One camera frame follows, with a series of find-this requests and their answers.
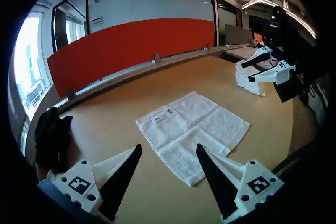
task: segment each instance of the white towel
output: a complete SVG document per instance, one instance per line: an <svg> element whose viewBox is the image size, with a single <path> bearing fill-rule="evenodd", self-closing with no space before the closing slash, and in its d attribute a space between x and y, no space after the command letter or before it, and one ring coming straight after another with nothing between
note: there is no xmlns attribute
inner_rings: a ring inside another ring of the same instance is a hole
<svg viewBox="0 0 336 224"><path fill-rule="evenodd" d="M237 85L243 87L244 89L260 96L265 96L265 84L263 82L249 82L249 76L257 74L258 71L253 66L248 66L246 68L242 67L242 63L245 60L241 60L236 63L236 81Z"/></svg>
<svg viewBox="0 0 336 224"><path fill-rule="evenodd" d="M250 126L196 92L158 108L136 123L161 160L188 186L205 177L196 156L197 143L228 155Z"/></svg>

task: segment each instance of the towel label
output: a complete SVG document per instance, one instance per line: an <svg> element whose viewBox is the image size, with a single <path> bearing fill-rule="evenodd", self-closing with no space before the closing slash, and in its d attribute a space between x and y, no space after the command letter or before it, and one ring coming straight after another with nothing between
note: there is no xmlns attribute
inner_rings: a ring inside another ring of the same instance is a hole
<svg viewBox="0 0 336 224"><path fill-rule="evenodd" d="M177 112L176 112L173 108L169 107L168 109L165 110L165 113L166 113L170 118L172 118L174 115L176 115Z"/></svg>
<svg viewBox="0 0 336 224"><path fill-rule="evenodd" d="M157 114L157 115L155 115L155 116L152 116L150 119L151 119L152 122L154 122L154 123L159 123L160 121L163 120L163 117L162 117L160 114Z"/></svg>

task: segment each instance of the orange wall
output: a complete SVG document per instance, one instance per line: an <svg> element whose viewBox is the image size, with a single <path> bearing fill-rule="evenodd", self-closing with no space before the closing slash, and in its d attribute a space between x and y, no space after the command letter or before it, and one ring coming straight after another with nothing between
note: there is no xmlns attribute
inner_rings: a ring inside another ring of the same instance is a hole
<svg viewBox="0 0 336 224"><path fill-rule="evenodd" d="M107 75L151 61L214 46L214 23L188 18L163 18L120 24L91 33L48 58L60 97Z"/></svg>
<svg viewBox="0 0 336 224"><path fill-rule="evenodd" d="M258 42L262 42L263 41L263 38L260 34L258 33L255 33L255 39L258 41Z"/></svg>

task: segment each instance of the black cloth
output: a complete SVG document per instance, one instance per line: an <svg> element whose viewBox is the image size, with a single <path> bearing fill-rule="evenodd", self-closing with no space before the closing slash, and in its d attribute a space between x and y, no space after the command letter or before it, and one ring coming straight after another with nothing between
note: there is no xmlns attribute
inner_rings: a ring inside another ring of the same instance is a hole
<svg viewBox="0 0 336 224"><path fill-rule="evenodd" d="M58 117L57 108L44 112L35 129L36 163L47 169L65 172L72 116Z"/></svg>

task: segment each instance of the table surface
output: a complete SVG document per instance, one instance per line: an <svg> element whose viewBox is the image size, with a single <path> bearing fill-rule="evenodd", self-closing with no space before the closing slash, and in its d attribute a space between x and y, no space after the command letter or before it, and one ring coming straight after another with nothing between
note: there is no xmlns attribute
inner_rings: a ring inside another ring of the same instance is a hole
<svg viewBox="0 0 336 224"><path fill-rule="evenodd" d="M266 84L265 97L254 95L236 85L233 63L212 56L144 76L63 114L73 115L69 166L81 158L97 163L142 145L116 223L220 223L207 180L195 187L183 183L156 155L135 122L191 91L251 123L228 157L241 163L256 159L269 169L287 157L293 103L281 103L272 83Z"/></svg>

